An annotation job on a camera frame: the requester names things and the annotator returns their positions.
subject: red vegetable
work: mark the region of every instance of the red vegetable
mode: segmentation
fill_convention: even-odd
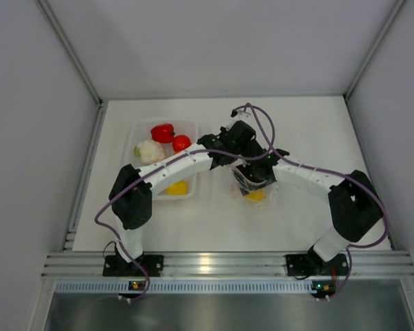
[[[170,123],[155,126],[151,131],[152,139],[159,143],[171,143],[175,135],[175,129]]]
[[[190,141],[190,138],[184,134],[181,134],[173,139],[172,147],[175,152],[181,152],[182,150],[185,150],[187,147],[189,147],[191,144],[192,142]]]

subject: cauliflower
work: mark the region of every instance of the cauliflower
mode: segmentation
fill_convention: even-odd
[[[133,154],[144,164],[152,164],[166,158],[163,146],[153,140],[142,141],[135,147]]]

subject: plastic bin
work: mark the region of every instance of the plastic bin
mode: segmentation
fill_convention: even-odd
[[[121,160],[121,167],[126,164],[132,164],[134,168],[144,166],[144,164],[134,156],[133,150],[135,146],[146,139],[152,139],[150,130],[153,127],[163,124],[171,123],[175,129],[176,135],[185,134],[190,138],[192,143],[198,140],[198,127],[194,121],[187,119],[144,119],[136,122],[128,131],[126,142],[124,143],[124,151]],[[174,154],[172,143],[163,143],[164,152],[166,157],[171,157]],[[188,186],[188,193],[185,195],[167,195],[166,191],[159,193],[153,197],[154,200],[179,200],[187,199],[194,195],[197,187],[197,175],[190,176],[184,179]]]

